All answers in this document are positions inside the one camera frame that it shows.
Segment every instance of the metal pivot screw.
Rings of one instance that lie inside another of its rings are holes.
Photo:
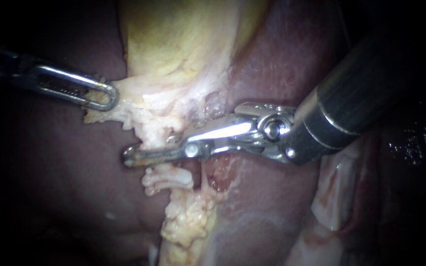
[[[271,141],[278,141],[281,135],[289,131],[288,126],[279,119],[271,119],[264,126],[264,133]]]
[[[189,143],[185,146],[185,155],[189,158],[195,157],[200,152],[198,145],[195,143]]]
[[[295,158],[295,156],[297,155],[297,154],[295,153],[295,150],[294,150],[294,149],[292,149],[292,148],[287,148],[287,149],[285,150],[285,154],[287,154],[287,157],[289,157],[290,159]]]

